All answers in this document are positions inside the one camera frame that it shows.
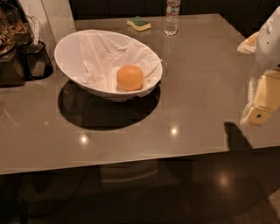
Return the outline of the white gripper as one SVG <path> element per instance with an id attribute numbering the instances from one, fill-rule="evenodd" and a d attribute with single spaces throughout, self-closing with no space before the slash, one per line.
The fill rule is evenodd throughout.
<path id="1" fill-rule="evenodd" d="M 255 60 L 266 70 L 260 78 L 252 77 L 248 84 L 248 103 L 240 124 L 264 125 L 280 108 L 280 6 L 238 47 L 239 53 L 255 54 Z"/>

